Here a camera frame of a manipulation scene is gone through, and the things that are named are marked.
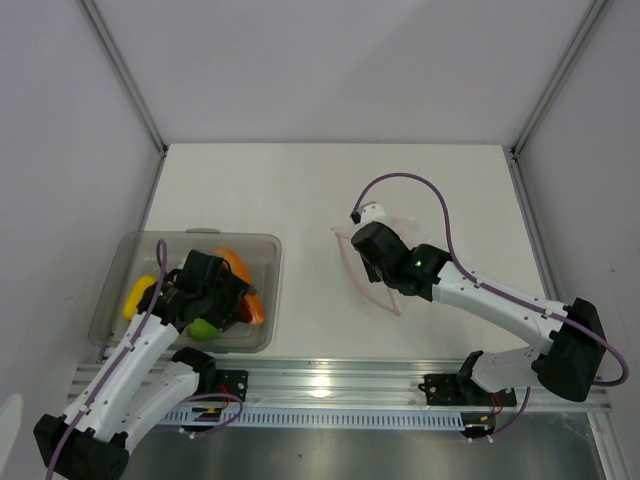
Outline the orange red toy hot dog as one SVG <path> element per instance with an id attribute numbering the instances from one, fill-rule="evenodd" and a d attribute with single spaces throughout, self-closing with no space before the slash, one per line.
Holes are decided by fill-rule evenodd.
<path id="1" fill-rule="evenodd" d="M 219 247 L 215 254 L 222 257 L 229 266 L 227 269 L 248 285 L 248 290 L 242 295 L 241 303 L 236 310 L 236 318 L 245 324 L 260 325 L 265 320 L 265 312 L 258 298 L 257 290 L 247 265 L 241 257 L 230 248 Z"/>

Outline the clear pink zip top bag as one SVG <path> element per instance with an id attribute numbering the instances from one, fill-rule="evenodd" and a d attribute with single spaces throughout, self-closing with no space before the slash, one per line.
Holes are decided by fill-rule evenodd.
<path id="1" fill-rule="evenodd" d="M 389 226 L 409 248 L 433 240 L 422 224 L 412 217 L 373 214 L 366 215 L 366 218 L 366 223 L 379 221 Z M 401 316 L 405 313 L 412 298 L 405 297 L 396 290 L 390 289 L 383 282 L 372 283 L 369 281 L 362 258 L 351 244 L 352 237 L 359 229 L 359 225 L 352 223 L 331 228 L 337 240 L 346 274 L 358 293 L 367 301 L 390 314 Z"/>

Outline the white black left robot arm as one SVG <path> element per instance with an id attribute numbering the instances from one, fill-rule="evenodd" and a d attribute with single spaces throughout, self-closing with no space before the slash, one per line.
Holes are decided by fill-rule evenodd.
<path id="1" fill-rule="evenodd" d="M 224 382 L 215 358 L 193 347 L 179 349 L 155 381 L 145 381 L 193 324 L 218 329 L 264 319 L 248 267 L 235 251 L 192 250 L 174 269 L 167 258 L 166 243 L 158 241 L 159 271 L 131 288 L 123 311 L 129 326 L 112 355 L 62 414 L 37 422 L 34 437 L 47 478 L 120 478 L 140 441 L 182 403 L 244 408 L 243 394 Z"/>

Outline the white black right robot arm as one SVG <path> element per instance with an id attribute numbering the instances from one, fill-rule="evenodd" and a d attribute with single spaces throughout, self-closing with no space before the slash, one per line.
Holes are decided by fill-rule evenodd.
<path id="1" fill-rule="evenodd" d="M 596 307 L 581 298 L 570 305 L 536 299 L 505 287 L 488 289 L 430 244 L 408 247 L 389 226 L 371 222 L 351 239 L 370 282 L 466 311 L 525 342 L 501 353 L 476 351 L 461 367 L 458 395 L 479 403 L 510 387 L 542 386 L 573 402 L 586 400 L 605 354 Z"/>

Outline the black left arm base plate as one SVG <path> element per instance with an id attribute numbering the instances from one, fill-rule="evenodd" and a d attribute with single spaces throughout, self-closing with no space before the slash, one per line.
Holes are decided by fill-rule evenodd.
<path id="1" fill-rule="evenodd" d="M 246 370 L 218 370 L 213 383 L 215 393 L 227 393 L 245 401 L 249 385 L 249 372 Z"/>

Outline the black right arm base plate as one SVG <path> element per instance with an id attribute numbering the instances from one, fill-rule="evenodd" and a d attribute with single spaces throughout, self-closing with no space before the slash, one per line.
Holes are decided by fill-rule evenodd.
<path id="1" fill-rule="evenodd" d="M 426 374 L 417 388 L 429 406 L 515 407 L 517 404 L 513 390 L 491 393 L 458 374 Z"/>

